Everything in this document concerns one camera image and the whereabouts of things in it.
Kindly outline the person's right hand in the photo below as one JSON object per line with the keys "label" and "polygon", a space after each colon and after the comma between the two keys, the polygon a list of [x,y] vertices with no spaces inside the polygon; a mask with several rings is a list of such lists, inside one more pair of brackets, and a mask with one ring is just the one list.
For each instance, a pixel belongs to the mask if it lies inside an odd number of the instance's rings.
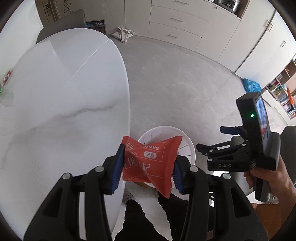
{"label": "person's right hand", "polygon": [[276,171],[255,167],[248,172],[244,172],[249,188],[254,186],[254,178],[260,178],[269,183],[271,193],[278,198],[279,204],[284,207],[295,205],[295,187],[287,172],[285,163],[280,156]]}

